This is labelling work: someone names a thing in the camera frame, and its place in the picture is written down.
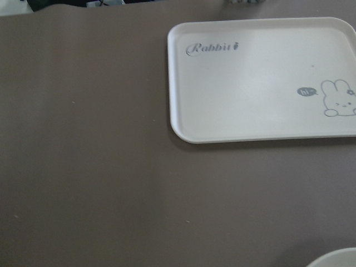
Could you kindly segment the white round plate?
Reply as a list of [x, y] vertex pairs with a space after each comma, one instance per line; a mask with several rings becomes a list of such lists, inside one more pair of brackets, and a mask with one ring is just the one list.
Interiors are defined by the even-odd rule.
[[355, 248], [335, 250], [312, 261], [307, 267], [355, 266]]

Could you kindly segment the cream rabbit tray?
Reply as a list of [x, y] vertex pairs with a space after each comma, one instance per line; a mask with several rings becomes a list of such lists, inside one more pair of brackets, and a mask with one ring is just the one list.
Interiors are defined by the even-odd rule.
[[355, 136], [355, 29], [342, 19], [181, 23], [167, 59], [170, 124], [186, 142]]

